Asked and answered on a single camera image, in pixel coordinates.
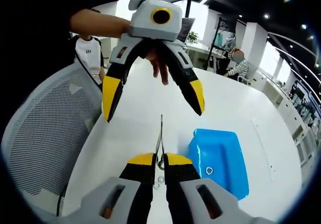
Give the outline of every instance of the potted plant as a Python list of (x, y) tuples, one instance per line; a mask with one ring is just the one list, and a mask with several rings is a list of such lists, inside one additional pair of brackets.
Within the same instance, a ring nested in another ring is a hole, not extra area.
[(188, 37), (187, 37), (187, 40), (188, 42), (190, 43), (196, 43), (197, 42), (197, 38), (198, 38), (198, 35), (197, 33), (195, 32), (190, 32)]

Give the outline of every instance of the window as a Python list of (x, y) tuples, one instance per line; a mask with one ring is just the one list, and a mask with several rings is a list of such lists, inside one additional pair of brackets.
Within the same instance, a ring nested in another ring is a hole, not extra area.
[[(187, 0), (175, 2), (174, 4), (181, 8), (183, 12), (183, 17), (185, 17)], [(204, 38), (208, 13), (209, 8), (207, 5), (202, 5), (197, 2), (191, 3), (189, 18), (195, 18), (191, 31), (197, 33), (199, 40), (203, 40)]]
[(289, 79), (290, 72), (291, 72), (291, 67), (289, 66), (287, 61), (283, 60), (280, 72), (277, 75), (276, 79), (279, 80), (280, 82), (286, 83), (287, 80)]
[(268, 75), (273, 76), (279, 58), (280, 54), (278, 53), (278, 51), (272, 46), (271, 43), (267, 42), (259, 68)]

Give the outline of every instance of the desk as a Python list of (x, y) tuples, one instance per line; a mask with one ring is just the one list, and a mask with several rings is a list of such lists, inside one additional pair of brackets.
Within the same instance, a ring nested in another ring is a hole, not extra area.
[[(70, 177), (63, 215), (79, 208), (81, 198), (110, 176), (119, 176), (130, 158), (155, 151), (161, 114), (167, 152), (186, 149), (196, 128), (237, 134), (250, 188), (248, 197), (239, 201), (242, 210), (277, 220), (290, 207), (301, 188), (300, 161), (273, 104), (254, 88), (201, 69), (194, 71), (203, 83), (206, 101), (201, 117), (171, 78), (163, 86), (153, 78), (146, 60), (133, 64), (111, 123), (101, 116), (83, 146)], [(164, 173), (157, 169), (156, 178), (160, 175)], [(164, 185), (153, 190), (148, 223), (172, 223), (165, 191)]]
[[(199, 58), (199, 53), (203, 53), (206, 55), (209, 55), (209, 53), (210, 53), (210, 49), (201, 43), (187, 43), (187, 47), (190, 50), (195, 52), (193, 55), (193, 58), (192, 58), (192, 63), (194, 64), (194, 66), (197, 64), (197, 61)], [(216, 60), (216, 59), (220, 59), (220, 58), (225, 59), (225, 56), (223, 56), (223, 54), (224, 54), (223, 51), (213, 48), (211, 55), (213, 57), (215, 57), (215, 59), (213, 59), (213, 60)]]

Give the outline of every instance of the striped shirt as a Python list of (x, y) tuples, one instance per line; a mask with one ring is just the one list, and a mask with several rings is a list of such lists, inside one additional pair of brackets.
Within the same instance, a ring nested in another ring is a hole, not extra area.
[(229, 59), (231, 59), (232, 58), (232, 56), (231, 56), (231, 51), (233, 50), (233, 48), (234, 47), (236, 47), (236, 39), (235, 39), (235, 37), (234, 38), (228, 38), (227, 40), (226, 40), (226, 43), (225, 43), (225, 45), (224, 45), (224, 50), (225, 51), (227, 51), (227, 52), (229, 52), (228, 53), (228, 58)]
[(244, 59), (242, 62), (237, 64), (236, 67), (234, 67), (232, 70), (228, 71), (228, 75), (233, 76), (236, 73), (238, 73), (241, 77), (245, 78), (248, 70), (249, 70), (249, 67), (248, 67), (247, 61), (245, 61), (245, 59)]

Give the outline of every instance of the black t-shirt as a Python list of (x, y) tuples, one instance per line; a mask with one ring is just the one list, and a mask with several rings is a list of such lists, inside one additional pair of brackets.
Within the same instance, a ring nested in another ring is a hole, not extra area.
[(28, 95), (46, 78), (73, 62), (70, 18), (89, 0), (8, 0), (3, 34), (2, 138), (5, 127)]

